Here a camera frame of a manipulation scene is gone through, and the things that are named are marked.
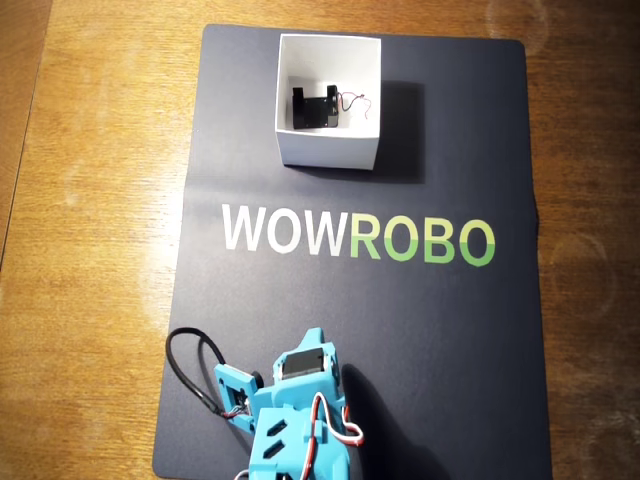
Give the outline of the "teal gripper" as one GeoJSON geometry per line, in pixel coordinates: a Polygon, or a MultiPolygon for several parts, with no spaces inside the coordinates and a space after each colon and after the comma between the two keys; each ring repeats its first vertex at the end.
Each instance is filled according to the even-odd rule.
{"type": "Polygon", "coordinates": [[[341,383],[337,352],[325,340],[324,330],[308,329],[298,348],[283,353],[274,364],[274,395],[337,396],[341,383]]]}

